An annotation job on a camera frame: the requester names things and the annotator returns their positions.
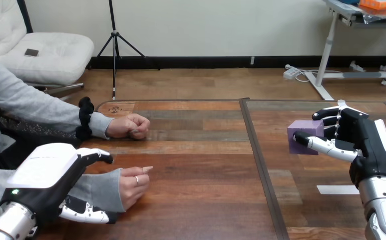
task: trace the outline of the purple cube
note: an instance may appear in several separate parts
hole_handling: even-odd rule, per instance
[[[291,154],[302,155],[318,155],[315,150],[307,148],[293,140],[293,134],[295,131],[303,131],[305,133],[312,134],[313,136],[324,136],[324,121],[322,120],[296,120],[287,128],[288,145]]]

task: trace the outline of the black scrunchie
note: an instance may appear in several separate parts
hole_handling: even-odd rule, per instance
[[[90,98],[85,96],[79,101],[78,107],[78,117],[81,121],[81,126],[75,129],[75,135],[79,140],[85,141],[91,138],[92,131],[88,124],[90,123],[90,114],[94,112],[94,105],[91,103]]]

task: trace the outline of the white cushion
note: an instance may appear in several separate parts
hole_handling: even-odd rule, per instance
[[[0,55],[15,47],[25,34],[26,26],[16,0],[0,0]]]
[[[38,50],[38,56],[24,56],[27,49]],[[94,44],[86,36],[35,32],[0,55],[0,63],[24,82],[64,86],[81,77],[93,50]]]

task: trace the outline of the humanoid robot hand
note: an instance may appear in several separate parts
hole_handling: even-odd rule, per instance
[[[357,186],[374,174],[386,176],[386,127],[383,120],[351,108],[345,102],[324,108],[312,115],[323,120],[324,136],[296,131],[293,139],[318,152],[351,162],[350,177]]]
[[[296,131],[293,139],[318,152],[351,162],[349,175],[359,189],[369,240],[386,239],[386,127],[383,120],[339,106],[317,111],[313,120],[323,120],[325,137]]]
[[[69,196],[86,167],[113,163],[110,153],[51,143],[37,147],[7,180],[0,200],[0,239],[23,239],[57,217],[82,223],[112,224],[117,214]]]

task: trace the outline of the wooden table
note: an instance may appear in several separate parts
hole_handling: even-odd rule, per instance
[[[386,104],[348,102],[386,124]],[[366,221],[359,195],[321,195],[317,185],[352,185],[350,164],[326,155],[289,154],[286,128],[336,102],[248,101],[270,179],[290,239],[364,240]]]
[[[113,101],[98,111],[151,121],[147,140],[83,147],[114,154],[88,173],[154,166],[146,195],[114,225],[59,221],[40,239],[365,239],[358,195],[321,195],[316,185],[351,185],[349,164],[289,154],[287,126],[335,102]],[[386,104],[348,105],[386,122]]]

